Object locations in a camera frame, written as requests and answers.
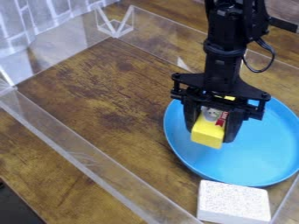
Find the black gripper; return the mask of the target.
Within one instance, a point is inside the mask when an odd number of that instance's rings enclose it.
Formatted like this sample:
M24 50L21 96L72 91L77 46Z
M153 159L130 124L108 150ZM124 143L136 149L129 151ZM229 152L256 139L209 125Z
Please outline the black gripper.
M202 106L228 111L222 142L230 143L242 121L263 119L271 96L240 78L244 46L226 48L205 40L202 50L206 53L204 72L174 73L170 97L181 102L188 131L192 131Z

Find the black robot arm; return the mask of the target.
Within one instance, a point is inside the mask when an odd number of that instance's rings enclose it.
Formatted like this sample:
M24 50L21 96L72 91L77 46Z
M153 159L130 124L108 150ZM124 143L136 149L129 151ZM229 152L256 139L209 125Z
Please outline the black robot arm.
M238 75L248 63L248 43L265 50L273 48L261 36L268 33L264 0L204 0L208 19L208 36L202 42L205 65L202 73L174 73L170 97L181 102L188 131L197 129L200 115L209 110L224 113L218 126L224 128L222 143L234 140L241 123L260 120L271 95L246 84Z

